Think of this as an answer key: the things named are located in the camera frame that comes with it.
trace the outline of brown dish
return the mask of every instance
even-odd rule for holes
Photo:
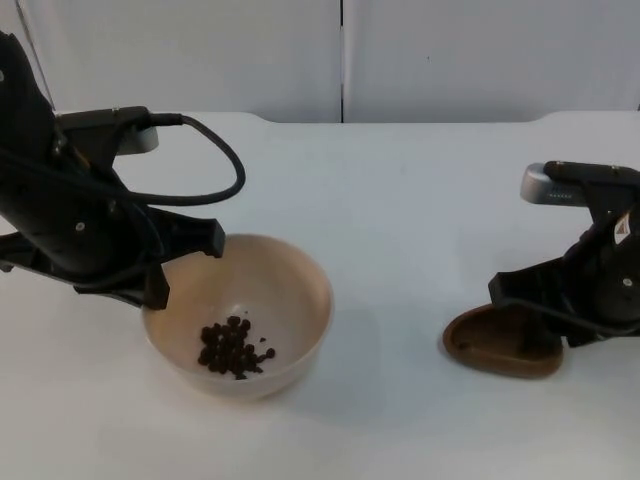
[[[549,333],[531,310],[517,305],[470,310],[449,324],[442,340],[460,363],[501,375],[542,378],[562,364],[561,338]]]

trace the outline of coffee bean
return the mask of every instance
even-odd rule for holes
[[[227,318],[227,325],[229,325],[231,328],[237,327],[238,325],[240,325],[240,317],[236,315],[230,316],[229,318]]]

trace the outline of pile of coffee beans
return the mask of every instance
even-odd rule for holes
[[[235,315],[227,318],[226,325],[214,323],[212,327],[204,327],[200,339],[205,346],[198,363],[220,375],[231,372],[236,380],[246,379],[246,372],[262,373],[259,364],[275,357],[276,351],[269,348],[264,354],[258,355],[255,345],[245,343],[250,329],[249,320],[242,320]],[[260,343],[264,341],[266,339],[261,337]]]

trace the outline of bowl rim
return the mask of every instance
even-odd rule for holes
[[[271,235],[262,235],[262,234],[257,234],[257,233],[231,233],[228,234],[226,236],[226,238],[230,238],[230,237],[248,237],[248,238],[259,238],[259,239],[266,239],[266,240],[270,240],[273,242],[277,242],[280,243],[288,248],[291,248],[293,250],[296,250],[299,254],[301,254],[303,257],[306,258],[307,261],[309,261],[311,263],[311,265],[313,265],[318,272],[320,272],[320,274],[322,274],[322,276],[324,277],[324,279],[326,280],[326,284],[327,284],[327,290],[328,290],[328,295],[329,295],[329,315],[327,318],[327,323],[324,327],[324,330],[322,331],[322,334],[318,337],[318,339],[316,340],[316,342],[311,346],[311,348],[309,348],[304,355],[302,355],[300,358],[298,358],[295,362],[289,363],[288,365],[286,365],[285,367],[282,367],[281,369],[277,370],[277,371],[273,371],[273,372],[265,372],[262,373],[256,377],[252,377],[252,378],[245,378],[245,379],[240,379],[237,380],[235,378],[231,378],[231,376],[229,376],[228,378],[226,375],[224,376],[220,376],[220,377],[214,377],[206,372],[198,372],[195,370],[189,370],[187,368],[184,368],[178,364],[176,364],[171,358],[169,358],[167,355],[164,354],[164,352],[162,352],[156,345],[155,343],[153,343],[153,341],[151,340],[151,336],[149,334],[149,328],[147,326],[147,321],[146,321],[146,317],[147,315],[149,315],[149,312],[153,312],[153,310],[151,310],[150,308],[143,306],[140,309],[140,317],[142,320],[142,324],[144,326],[144,331],[147,337],[147,341],[151,344],[151,346],[153,347],[153,349],[159,353],[167,362],[169,362],[174,368],[177,368],[178,370],[180,370],[181,372],[184,372],[188,375],[192,375],[192,376],[197,376],[197,377],[201,377],[203,379],[209,380],[209,381],[213,381],[215,383],[233,383],[233,384],[243,384],[243,383],[249,383],[249,382],[255,382],[255,381],[261,381],[261,380],[266,380],[275,376],[283,376],[284,374],[286,374],[288,371],[293,370],[297,365],[303,363],[304,361],[306,361],[309,357],[311,357],[312,355],[314,355],[316,353],[316,351],[320,348],[320,346],[322,345],[322,342],[324,341],[325,337],[327,336],[327,333],[329,332],[329,329],[333,323],[333,315],[335,312],[335,302],[334,302],[334,293],[333,293],[333,287],[331,285],[331,280],[329,280],[329,275],[327,275],[327,272],[325,271],[324,268],[322,268],[322,266],[313,259],[313,257],[311,257],[311,255],[309,255],[307,252],[305,252],[304,250],[302,250],[301,248],[297,247],[296,245],[293,245],[285,240],[282,240],[281,238],[278,237],[273,237]],[[201,253],[201,252],[192,252],[188,255],[193,255],[193,254],[197,254],[197,253]]]

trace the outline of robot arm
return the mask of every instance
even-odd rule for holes
[[[154,127],[187,124],[216,144],[237,180],[222,192],[167,197],[130,192],[113,170],[117,154],[146,150]],[[0,32],[0,215],[17,230],[0,237],[0,269],[14,266],[70,283],[78,293],[165,308],[161,265],[202,251],[220,257],[220,224],[155,205],[202,205],[244,185],[235,152],[197,120],[144,107],[55,116],[13,35]]]
[[[521,195],[532,203],[586,206],[592,227],[563,257],[489,284],[493,304],[540,312],[572,346],[640,331],[640,173],[549,162],[530,166]]]

